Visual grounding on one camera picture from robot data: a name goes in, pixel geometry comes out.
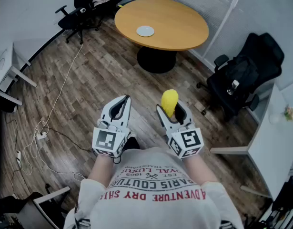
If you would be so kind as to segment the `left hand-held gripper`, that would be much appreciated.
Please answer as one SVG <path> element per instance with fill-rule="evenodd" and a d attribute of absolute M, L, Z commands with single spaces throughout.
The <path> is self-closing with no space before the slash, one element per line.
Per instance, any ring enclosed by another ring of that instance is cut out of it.
<path fill-rule="evenodd" d="M 93 129 L 92 149 L 98 155 L 118 158 L 131 133 L 127 128 L 131 111 L 129 95 L 119 96 L 107 103 Z"/>

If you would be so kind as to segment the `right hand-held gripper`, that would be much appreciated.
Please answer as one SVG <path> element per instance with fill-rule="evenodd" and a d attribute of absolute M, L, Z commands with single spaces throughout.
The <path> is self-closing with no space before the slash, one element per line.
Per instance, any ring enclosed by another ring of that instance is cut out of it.
<path fill-rule="evenodd" d="M 156 111 L 166 129 L 167 144 L 179 159 L 197 155 L 202 150 L 201 130 L 192 123 L 192 112 L 184 102 L 179 100 L 175 107 L 176 121 L 172 121 L 160 105 L 156 105 Z"/>

